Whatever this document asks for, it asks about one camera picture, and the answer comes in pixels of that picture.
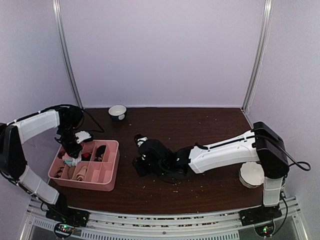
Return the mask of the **pink sock with teal patches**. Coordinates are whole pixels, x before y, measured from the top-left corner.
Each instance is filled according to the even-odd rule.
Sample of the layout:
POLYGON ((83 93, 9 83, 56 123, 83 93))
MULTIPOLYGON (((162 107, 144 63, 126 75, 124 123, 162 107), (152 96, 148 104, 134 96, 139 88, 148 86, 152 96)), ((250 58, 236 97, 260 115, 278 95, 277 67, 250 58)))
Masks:
POLYGON ((82 161, 82 157, 79 156, 78 158, 73 158, 70 157, 67 153, 65 153, 62 157, 62 161, 64 164, 71 168, 76 167, 82 161))

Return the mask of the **brown beige argyle sock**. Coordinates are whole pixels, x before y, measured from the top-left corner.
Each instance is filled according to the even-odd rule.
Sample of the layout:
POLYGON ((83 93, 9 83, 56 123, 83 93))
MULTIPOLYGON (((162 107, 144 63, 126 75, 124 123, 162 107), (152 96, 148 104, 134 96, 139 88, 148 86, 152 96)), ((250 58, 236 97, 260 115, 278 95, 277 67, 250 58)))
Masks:
POLYGON ((106 149, 107 149, 106 145, 101 145, 97 148, 97 150, 95 152, 95 158, 94 158, 95 162, 102 162, 103 161, 106 149))

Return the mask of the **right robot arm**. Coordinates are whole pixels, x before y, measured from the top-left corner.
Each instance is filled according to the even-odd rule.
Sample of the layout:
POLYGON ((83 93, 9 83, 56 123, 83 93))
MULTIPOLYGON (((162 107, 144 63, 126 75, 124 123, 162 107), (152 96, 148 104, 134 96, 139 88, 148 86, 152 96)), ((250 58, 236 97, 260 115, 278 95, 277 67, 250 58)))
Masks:
POLYGON ((201 145, 194 144, 171 151, 157 139, 137 134, 134 137, 139 157, 132 165, 139 177, 154 174, 171 180, 182 180, 209 170, 242 164, 242 180, 263 185, 262 206, 256 210, 259 220, 268 220, 280 201, 283 181, 291 165, 309 172, 311 165, 295 160, 285 149, 283 139, 264 122, 256 122, 253 129, 227 140, 201 145))

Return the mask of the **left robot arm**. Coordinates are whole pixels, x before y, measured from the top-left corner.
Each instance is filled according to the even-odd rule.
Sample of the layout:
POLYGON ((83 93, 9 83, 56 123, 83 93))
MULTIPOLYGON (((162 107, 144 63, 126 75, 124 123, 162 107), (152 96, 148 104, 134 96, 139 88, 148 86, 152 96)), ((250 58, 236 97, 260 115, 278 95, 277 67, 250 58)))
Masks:
POLYGON ((10 183, 38 197, 61 222, 72 218, 67 198, 47 184, 42 176, 53 159, 51 144, 40 146, 40 135, 56 129, 54 141, 63 147, 71 162, 80 160, 83 139, 78 126, 84 111, 61 104, 0 125, 0 173, 10 183))

